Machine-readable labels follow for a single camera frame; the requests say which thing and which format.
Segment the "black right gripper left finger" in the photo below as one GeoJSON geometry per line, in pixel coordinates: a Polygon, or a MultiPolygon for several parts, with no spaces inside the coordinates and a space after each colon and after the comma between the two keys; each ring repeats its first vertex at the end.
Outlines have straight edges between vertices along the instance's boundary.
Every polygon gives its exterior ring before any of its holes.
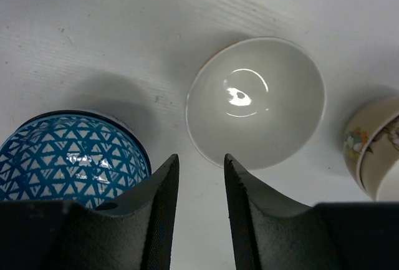
{"type": "Polygon", "coordinates": [[[180,164],[94,210],[75,201],[3,201],[2,269],[169,269],[180,164]]]}

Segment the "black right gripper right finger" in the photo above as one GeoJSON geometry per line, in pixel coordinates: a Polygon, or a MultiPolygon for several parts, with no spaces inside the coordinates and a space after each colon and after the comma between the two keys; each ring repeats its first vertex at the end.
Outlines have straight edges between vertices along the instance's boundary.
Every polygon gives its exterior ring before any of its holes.
{"type": "Polygon", "coordinates": [[[307,206],[229,154],[224,180],[237,269],[398,268],[398,203],[307,206]]]}

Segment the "red patterned white bowl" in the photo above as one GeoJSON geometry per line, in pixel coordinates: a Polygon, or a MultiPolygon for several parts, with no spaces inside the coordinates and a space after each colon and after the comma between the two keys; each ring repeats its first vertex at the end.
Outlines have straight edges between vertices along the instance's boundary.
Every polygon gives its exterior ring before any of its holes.
{"type": "Polygon", "coordinates": [[[1,201],[72,200],[94,210],[151,174],[127,125],[96,112],[38,115],[1,145],[1,201]]]}

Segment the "plain beige bowl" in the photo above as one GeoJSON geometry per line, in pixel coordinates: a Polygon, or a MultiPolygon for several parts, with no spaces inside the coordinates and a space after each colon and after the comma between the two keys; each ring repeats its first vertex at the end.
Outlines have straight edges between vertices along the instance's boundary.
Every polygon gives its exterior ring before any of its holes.
{"type": "Polygon", "coordinates": [[[318,129],[325,84],[302,46],[278,37],[235,42],[199,70],[186,98],[188,134],[221,166],[231,154],[249,170],[295,155],[318,129]]]}

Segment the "beige bowl brown motif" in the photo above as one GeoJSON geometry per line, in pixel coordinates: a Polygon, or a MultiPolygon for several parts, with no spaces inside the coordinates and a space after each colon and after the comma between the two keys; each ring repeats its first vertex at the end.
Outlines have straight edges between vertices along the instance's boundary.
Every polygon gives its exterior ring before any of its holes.
{"type": "Polygon", "coordinates": [[[360,178],[372,200],[398,201],[398,118],[386,124],[367,147],[360,178]]]}

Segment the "beige bowl colourful flower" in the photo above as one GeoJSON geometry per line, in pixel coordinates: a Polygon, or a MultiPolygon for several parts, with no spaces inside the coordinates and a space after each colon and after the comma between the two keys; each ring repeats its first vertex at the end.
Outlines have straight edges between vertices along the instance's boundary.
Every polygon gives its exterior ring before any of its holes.
{"type": "Polygon", "coordinates": [[[365,191],[361,179],[364,155],[373,153],[372,144],[384,135],[394,139],[398,130],[398,97],[386,97],[364,105],[348,121],[343,132],[345,164],[357,185],[365,191]]]}

